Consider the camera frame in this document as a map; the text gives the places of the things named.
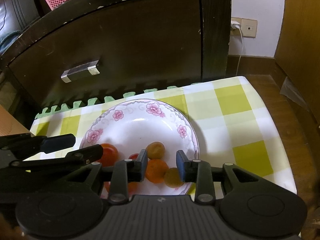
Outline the orange mandarin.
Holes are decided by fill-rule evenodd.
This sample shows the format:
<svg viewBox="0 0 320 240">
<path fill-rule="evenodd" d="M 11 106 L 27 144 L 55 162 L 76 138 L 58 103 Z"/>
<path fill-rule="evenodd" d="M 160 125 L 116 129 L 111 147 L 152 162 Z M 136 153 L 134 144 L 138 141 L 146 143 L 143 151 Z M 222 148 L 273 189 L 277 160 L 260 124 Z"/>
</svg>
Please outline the orange mandarin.
<svg viewBox="0 0 320 240">
<path fill-rule="evenodd" d="M 106 189 L 107 192 L 110 191 L 110 185 L 111 185 L 111 183 L 109 181 L 104 182 L 104 188 Z M 139 186 L 138 182 L 130 182 L 130 183 L 128 183 L 128 192 L 129 192 L 130 196 L 135 194 L 135 192 L 137 191 L 138 186 Z"/>
<path fill-rule="evenodd" d="M 145 177 L 154 184 L 163 183 L 165 173 L 168 169 L 169 167 L 165 161 L 161 159 L 151 159 L 148 161 Z"/>
</svg>

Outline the red cherry tomato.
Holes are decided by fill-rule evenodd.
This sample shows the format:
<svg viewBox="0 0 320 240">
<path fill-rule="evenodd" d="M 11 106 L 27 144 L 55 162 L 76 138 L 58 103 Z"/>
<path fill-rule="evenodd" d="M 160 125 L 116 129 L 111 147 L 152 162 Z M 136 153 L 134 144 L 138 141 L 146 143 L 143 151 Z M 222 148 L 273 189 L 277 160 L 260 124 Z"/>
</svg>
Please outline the red cherry tomato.
<svg viewBox="0 0 320 240">
<path fill-rule="evenodd" d="M 139 155 L 138 153 L 132 154 L 129 156 L 129 159 L 136 160 L 138 155 Z"/>
</svg>

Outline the large red tomato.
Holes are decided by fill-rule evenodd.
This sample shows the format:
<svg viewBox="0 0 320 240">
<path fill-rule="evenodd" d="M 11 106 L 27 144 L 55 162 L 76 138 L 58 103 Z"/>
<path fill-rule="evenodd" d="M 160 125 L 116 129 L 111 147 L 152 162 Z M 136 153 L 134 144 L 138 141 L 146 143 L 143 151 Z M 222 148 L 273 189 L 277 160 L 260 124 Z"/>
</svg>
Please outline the large red tomato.
<svg viewBox="0 0 320 240">
<path fill-rule="evenodd" d="M 103 156 L 99 160 L 102 167 L 114 166 L 118 160 L 118 150 L 111 144 L 101 144 L 103 147 Z"/>
</svg>

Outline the brown longan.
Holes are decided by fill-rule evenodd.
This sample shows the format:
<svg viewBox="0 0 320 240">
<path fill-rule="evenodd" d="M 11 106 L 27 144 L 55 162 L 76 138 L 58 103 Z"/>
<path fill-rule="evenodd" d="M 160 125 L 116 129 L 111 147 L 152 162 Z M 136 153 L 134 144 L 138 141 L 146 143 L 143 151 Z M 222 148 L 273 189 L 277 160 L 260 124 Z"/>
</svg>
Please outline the brown longan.
<svg viewBox="0 0 320 240">
<path fill-rule="evenodd" d="M 162 159 L 165 154 L 165 147 L 161 142 L 152 142 L 146 147 L 149 159 Z"/>
<path fill-rule="evenodd" d="M 178 168 L 169 168 L 164 175 L 164 183 L 170 188 L 178 188 L 183 185 L 183 181 L 180 179 Z"/>
</svg>

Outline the green foam mat edge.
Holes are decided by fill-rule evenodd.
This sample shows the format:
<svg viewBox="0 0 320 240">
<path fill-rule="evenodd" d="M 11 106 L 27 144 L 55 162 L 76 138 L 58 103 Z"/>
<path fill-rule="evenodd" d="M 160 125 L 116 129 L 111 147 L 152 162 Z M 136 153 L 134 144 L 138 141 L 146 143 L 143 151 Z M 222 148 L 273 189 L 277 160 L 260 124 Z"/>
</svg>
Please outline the green foam mat edge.
<svg viewBox="0 0 320 240">
<path fill-rule="evenodd" d="M 166 89 L 174 89 L 174 88 L 180 88 L 180 87 L 173 85 L 173 86 L 168 86 Z M 157 88 L 149 88 L 149 89 L 144 89 L 143 93 L 151 93 L 151 92 L 156 92 L 158 90 L 159 89 Z M 140 95 L 140 94 L 142 93 L 137 93 L 135 91 L 126 92 L 123 94 L 122 98 L 120 99 L 126 99 L 134 95 Z M 99 100 L 98 98 L 90 98 L 85 102 L 83 100 L 74 101 L 72 106 L 69 106 L 66 103 L 62 103 L 61 105 L 53 105 L 52 107 L 45 107 L 41 113 L 37 113 L 34 120 L 51 116 L 57 113 L 72 111 L 75 109 L 79 109 L 81 107 L 94 106 L 94 105 L 99 105 L 101 103 L 107 103 L 107 102 L 113 102 L 113 101 L 115 101 L 115 98 L 110 95 L 107 95 L 103 98 L 103 101 Z"/>
</svg>

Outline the white floral ceramic plate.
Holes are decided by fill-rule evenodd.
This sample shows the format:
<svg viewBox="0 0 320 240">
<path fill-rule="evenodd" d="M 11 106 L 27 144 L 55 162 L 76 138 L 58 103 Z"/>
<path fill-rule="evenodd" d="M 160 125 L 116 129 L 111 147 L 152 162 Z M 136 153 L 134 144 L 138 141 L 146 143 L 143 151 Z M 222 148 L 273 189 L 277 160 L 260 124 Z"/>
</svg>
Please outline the white floral ceramic plate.
<svg viewBox="0 0 320 240">
<path fill-rule="evenodd" d="M 151 99 L 136 99 L 115 105 L 101 114 L 85 133 L 80 147 L 110 144 L 118 159 L 128 159 L 153 142 L 164 145 L 163 161 L 176 166 L 176 152 L 199 158 L 199 143 L 189 120 L 175 107 Z"/>
</svg>

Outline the dark wooden drawer cabinet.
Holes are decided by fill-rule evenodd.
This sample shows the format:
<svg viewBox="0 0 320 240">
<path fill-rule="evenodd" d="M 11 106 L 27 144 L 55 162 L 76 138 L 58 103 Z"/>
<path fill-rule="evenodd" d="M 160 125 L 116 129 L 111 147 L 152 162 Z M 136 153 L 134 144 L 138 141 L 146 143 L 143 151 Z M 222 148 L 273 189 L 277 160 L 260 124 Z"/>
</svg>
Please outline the dark wooden drawer cabinet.
<svg viewBox="0 0 320 240">
<path fill-rule="evenodd" d="M 133 87 L 226 74 L 231 0 L 69 0 L 31 25 L 1 57 L 42 107 Z M 64 83 L 98 60 L 99 75 Z"/>
</svg>

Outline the brown wooden door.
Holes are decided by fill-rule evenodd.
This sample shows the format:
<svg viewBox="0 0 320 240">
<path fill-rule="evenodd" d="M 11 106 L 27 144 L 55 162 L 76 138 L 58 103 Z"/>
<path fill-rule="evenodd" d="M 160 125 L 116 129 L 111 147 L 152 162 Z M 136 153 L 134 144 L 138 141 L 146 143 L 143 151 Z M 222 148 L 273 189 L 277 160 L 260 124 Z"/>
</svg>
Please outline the brown wooden door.
<svg viewBox="0 0 320 240">
<path fill-rule="evenodd" d="M 275 59 L 319 121 L 319 0 L 285 0 Z"/>
</svg>

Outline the beige wall socket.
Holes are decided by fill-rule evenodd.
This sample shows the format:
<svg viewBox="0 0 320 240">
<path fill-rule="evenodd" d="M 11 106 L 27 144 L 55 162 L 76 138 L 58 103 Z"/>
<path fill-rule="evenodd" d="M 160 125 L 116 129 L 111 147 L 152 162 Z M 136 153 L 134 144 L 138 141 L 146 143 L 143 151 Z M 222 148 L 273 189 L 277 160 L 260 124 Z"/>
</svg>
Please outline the beige wall socket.
<svg viewBox="0 0 320 240">
<path fill-rule="evenodd" d="M 240 30 L 243 37 L 256 38 L 258 26 L 257 20 L 232 17 L 231 22 L 240 24 Z"/>
</svg>

